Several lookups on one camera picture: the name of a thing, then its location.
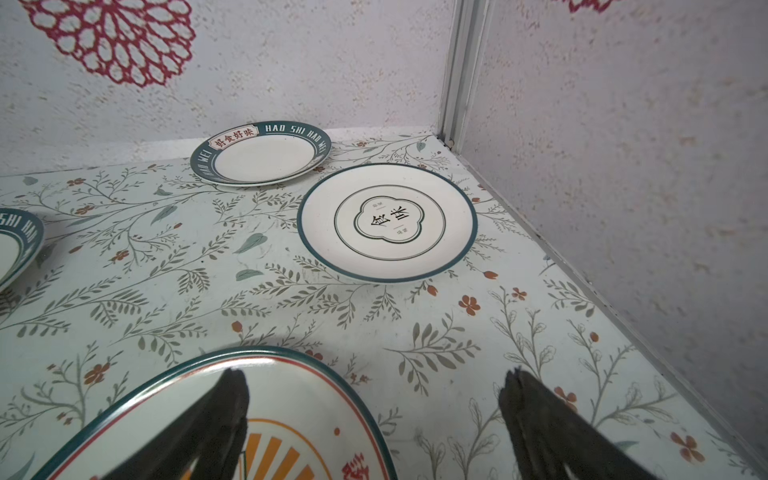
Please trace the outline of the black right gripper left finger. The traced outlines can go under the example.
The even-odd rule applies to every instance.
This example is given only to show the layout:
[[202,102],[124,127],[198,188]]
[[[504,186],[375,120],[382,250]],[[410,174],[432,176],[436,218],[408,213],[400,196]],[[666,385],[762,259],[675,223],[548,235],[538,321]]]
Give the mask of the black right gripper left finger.
[[245,374],[217,383],[108,479],[231,479],[245,443],[250,394]]

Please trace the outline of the green-rim red-line plate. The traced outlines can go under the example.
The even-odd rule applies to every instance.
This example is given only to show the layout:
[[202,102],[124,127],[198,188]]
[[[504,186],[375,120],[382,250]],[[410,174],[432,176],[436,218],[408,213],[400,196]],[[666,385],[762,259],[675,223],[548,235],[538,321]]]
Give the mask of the green-rim red-line plate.
[[5,290],[38,255],[45,239],[45,226],[30,212],[3,207],[0,234],[1,290]]

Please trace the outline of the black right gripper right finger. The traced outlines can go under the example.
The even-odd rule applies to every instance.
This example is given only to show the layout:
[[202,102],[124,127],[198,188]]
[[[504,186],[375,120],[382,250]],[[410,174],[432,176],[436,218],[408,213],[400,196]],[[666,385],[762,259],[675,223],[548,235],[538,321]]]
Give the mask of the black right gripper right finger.
[[523,479],[652,479],[530,372],[509,370],[498,396]]

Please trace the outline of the large orange sunburst plate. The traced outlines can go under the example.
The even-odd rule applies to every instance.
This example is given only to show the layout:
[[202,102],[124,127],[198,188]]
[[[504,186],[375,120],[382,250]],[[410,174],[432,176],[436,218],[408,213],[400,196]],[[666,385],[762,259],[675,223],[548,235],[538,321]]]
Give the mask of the large orange sunburst plate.
[[38,479],[104,479],[140,450],[157,459],[157,436],[228,370],[249,404],[233,479],[394,479],[372,414],[321,361],[280,347],[238,347],[184,362],[136,388],[68,441]]

